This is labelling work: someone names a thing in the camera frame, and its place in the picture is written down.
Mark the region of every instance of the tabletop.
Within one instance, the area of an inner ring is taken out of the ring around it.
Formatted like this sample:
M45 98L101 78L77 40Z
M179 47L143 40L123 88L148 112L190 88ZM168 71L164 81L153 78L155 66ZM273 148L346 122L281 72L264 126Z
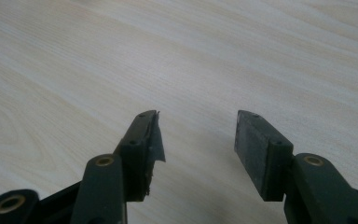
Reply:
M0 194L81 180L150 109L166 162L129 223L286 223L234 152L240 109L358 189L358 0L0 0Z

